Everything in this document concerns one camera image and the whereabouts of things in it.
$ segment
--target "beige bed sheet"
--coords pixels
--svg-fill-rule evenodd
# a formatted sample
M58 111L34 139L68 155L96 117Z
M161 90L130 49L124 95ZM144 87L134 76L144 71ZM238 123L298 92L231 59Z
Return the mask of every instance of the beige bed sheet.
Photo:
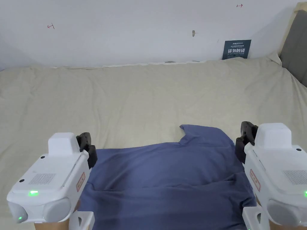
M0 72L0 229L13 224L12 185L55 132L90 132L97 148L179 141L181 124L221 128L233 140L242 121L283 122L307 150L307 88L277 54L205 63Z

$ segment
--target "warning label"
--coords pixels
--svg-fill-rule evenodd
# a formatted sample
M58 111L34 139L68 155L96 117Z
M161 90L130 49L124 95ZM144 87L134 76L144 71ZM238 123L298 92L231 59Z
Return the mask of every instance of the warning label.
M80 177L80 179L79 179L79 181L77 183L77 192L79 192L79 190L80 190L84 180L85 180L85 173L83 172L82 176Z
M260 183L259 183L257 177L255 176L253 170L250 171L250 176L251 176L251 179L253 180L255 186L257 187L258 191L260 191L261 185L260 185Z

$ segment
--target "speaker grille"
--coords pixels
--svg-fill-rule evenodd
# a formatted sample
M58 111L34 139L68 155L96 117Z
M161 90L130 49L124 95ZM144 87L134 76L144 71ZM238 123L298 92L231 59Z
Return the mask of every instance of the speaker grille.
M307 185L306 170L284 170L283 172L293 185Z
M30 181L29 185L47 185L54 178L55 173L38 173Z

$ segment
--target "blue cloth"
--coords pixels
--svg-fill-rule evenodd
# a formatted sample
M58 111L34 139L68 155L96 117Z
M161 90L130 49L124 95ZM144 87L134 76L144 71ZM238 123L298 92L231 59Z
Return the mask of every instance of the blue cloth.
M255 206L235 146L220 129L180 126L176 143L99 149L79 211L93 211L93 230L245 228Z

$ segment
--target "white wall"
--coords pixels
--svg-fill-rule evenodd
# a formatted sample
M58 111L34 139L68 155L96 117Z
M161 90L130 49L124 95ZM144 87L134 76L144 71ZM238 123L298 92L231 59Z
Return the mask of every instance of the white wall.
M0 0L0 69L221 59L225 40L243 39L259 57L278 49L297 2Z

